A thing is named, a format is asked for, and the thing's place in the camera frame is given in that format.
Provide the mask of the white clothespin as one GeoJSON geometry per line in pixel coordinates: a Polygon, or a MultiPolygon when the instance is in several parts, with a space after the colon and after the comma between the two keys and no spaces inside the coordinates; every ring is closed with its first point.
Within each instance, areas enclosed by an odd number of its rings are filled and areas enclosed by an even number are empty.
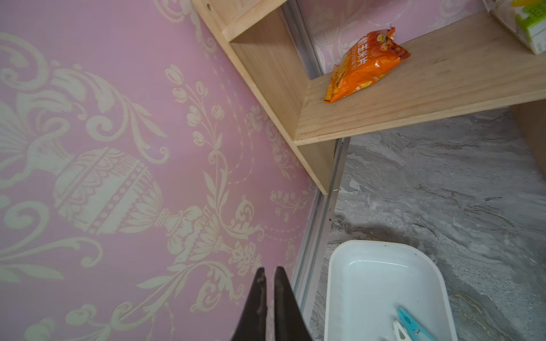
{"type": "Polygon", "coordinates": [[[408,334],[407,330],[398,320],[394,320],[392,322],[392,325],[393,325],[393,334],[395,336],[396,341],[412,341],[412,338],[408,334]]]}

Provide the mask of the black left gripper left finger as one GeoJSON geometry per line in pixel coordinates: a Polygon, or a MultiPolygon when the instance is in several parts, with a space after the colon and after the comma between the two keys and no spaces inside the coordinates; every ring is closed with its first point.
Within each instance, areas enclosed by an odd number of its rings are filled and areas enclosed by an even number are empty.
{"type": "Polygon", "coordinates": [[[257,270],[237,328],[234,341],[265,341],[267,325],[267,280],[264,268],[257,270]]]}

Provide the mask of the teal clothespin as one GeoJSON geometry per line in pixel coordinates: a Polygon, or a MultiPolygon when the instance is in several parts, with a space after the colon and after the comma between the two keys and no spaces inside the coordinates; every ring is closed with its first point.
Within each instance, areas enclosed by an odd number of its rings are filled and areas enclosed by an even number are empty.
{"type": "Polygon", "coordinates": [[[412,340],[433,340],[436,338],[430,334],[420,323],[418,323],[413,316],[407,312],[404,308],[397,309],[398,321],[407,330],[412,340]]]}

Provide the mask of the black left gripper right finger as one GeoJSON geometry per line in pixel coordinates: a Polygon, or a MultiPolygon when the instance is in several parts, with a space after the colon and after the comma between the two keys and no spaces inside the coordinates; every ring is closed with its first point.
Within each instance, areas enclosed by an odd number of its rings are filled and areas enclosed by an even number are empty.
{"type": "Polygon", "coordinates": [[[283,267],[274,275],[274,335],[276,341],[312,341],[283,267]]]}

